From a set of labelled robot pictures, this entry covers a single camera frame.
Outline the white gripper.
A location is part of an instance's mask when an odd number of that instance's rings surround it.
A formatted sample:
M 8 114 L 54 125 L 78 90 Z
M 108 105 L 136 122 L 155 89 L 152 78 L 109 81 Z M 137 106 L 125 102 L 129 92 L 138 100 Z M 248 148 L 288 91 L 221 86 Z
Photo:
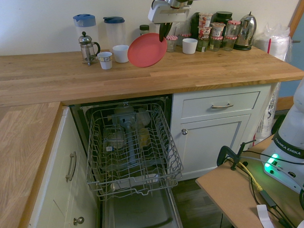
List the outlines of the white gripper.
M 172 22 L 183 22 L 187 19 L 190 5 L 187 0 L 153 0 L 148 19 L 160 24 L 159 41 L 163 42 L 171 30 Z

